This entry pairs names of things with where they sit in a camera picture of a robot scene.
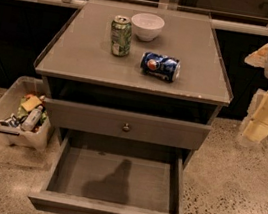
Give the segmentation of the grey drawer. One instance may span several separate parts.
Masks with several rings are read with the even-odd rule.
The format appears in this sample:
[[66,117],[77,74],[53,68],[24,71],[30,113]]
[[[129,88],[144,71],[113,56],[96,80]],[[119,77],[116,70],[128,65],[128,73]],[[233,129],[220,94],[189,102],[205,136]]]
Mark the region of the grey drawer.
[[184,214],[181,152],[70,131],[47,180],[29,200],[58,214]]
[[211,126],[131,111],[46,99],[53,126],[128,140],[198,150]]

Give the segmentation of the grey drawer cabinet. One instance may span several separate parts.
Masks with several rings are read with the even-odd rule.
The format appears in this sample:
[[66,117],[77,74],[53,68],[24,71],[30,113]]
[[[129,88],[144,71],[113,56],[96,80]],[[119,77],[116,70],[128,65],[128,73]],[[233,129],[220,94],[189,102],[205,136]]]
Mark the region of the grey drawer cabinet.
[[[211,126],[232,95],[208,16],[154,9],[165,22],[160,35],[150,42],[134,37],[124,57],[111,53],[115,16],[150,11],[145,6],[87,0],[36,60],[47,98]],[[144,74],[140,66],[146,52],[179,59],[178,78],[171,83]]]

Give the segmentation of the grey top drawer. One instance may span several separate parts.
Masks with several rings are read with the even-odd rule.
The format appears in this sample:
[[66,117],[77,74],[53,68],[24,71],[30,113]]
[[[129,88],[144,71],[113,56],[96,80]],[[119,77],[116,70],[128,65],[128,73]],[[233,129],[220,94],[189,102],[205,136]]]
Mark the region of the grey top drawer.
[[211,126],[131,111],[46,99],[53,126],[128,140],[198,150]]

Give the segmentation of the blue pepsi can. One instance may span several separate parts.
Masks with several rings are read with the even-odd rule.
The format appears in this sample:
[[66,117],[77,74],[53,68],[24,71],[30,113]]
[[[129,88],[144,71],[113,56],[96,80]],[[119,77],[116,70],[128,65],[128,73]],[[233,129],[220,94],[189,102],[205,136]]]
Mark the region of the blue pepsi can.
[[179,59],[154,52],[143,54],[140,67],[144,74],[152,74],[171,83],[178,78],[181,69]]

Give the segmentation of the white bowl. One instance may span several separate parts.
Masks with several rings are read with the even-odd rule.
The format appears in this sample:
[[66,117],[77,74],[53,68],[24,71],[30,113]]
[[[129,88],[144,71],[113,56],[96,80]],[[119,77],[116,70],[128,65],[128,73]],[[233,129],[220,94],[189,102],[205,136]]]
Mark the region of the white bowl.
[[164,28],[164,19],[151,13],[139,13],[131,17],[132,31],[142,41],[152,41]]

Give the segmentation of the green soda can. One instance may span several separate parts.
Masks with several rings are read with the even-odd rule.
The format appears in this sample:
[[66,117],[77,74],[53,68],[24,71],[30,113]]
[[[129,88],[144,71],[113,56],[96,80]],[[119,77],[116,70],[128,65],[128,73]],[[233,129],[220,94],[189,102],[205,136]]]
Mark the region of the green soda can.
[[129,17],[116,15],[111,25],[111,53],[124,57],[130,52],[132,25]]

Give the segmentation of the yellow sponge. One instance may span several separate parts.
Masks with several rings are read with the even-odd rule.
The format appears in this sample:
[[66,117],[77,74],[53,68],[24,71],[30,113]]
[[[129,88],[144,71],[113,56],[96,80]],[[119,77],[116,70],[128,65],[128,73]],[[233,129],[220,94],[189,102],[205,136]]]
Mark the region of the yellow sponge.
[[35,108],[37,108],[39,105],[41,105],[41,100],[36,96],[31,96],[26,102],[21,103],[22,107],[25,111],[32,111]]

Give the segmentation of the clear plastic bottle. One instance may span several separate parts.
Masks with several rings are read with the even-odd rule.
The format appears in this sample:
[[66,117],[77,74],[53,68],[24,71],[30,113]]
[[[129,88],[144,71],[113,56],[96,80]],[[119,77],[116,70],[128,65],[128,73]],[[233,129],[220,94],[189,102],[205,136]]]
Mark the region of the clear plastic bottle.
[[37,122],[39,122],[42,111],[44,110],[44,107],[42,105],[39,105],[37,108],[31,111],[31,113],[28,115],[26,120],[22,123],[22,130],[28,132],[33,130],[33,128],[36,126]]

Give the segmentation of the clear plastic bin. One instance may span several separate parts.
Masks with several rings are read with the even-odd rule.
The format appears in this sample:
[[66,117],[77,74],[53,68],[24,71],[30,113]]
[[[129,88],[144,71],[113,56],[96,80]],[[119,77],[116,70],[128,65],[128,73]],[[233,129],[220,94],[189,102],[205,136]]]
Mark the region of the clear plastic bin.
[[0,139],[8,145],[32,147],[38,151],[47,147],[53,128],[49,120],[42,122],[36,131],[23,131],[19,126],[14,126],[18,115],[23,115],[21,103],[26,100],[25,95],[44,95],[43,81],[37,78],[20,77],[0,99]]

